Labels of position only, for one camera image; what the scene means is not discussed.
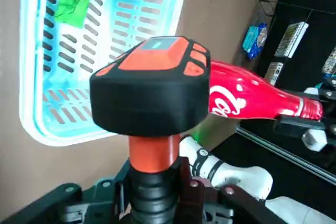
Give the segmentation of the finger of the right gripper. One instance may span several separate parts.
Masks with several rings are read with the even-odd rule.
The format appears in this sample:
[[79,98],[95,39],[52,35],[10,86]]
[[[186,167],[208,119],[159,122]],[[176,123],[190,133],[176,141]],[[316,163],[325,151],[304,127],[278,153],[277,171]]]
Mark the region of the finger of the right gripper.
[[300,117],[281,115],[273,124],[273,131],[277,134],[302,137],[307,130],[325,130],[329,124],[328,118],[321,120],[304,119]]
[[327,77],[320,88],[306,88],[304,94],[313,100],[335,103],[335,76]]

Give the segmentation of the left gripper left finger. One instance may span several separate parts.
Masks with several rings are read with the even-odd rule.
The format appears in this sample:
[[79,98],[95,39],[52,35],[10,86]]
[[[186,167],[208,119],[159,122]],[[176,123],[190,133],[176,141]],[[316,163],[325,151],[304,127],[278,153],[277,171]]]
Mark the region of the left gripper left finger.
[[83,190],[65,183],[34,200],[1,223],[118,223],[129,203],[126,161],[117,175]]

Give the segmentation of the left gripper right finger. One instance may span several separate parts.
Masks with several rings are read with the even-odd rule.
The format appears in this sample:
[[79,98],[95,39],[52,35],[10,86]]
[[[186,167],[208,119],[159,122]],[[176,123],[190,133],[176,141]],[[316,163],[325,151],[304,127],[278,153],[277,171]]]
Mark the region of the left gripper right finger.
[[191,177],[188,158],[180,157],[178,223],[284,223],[238,186],[206,187]]

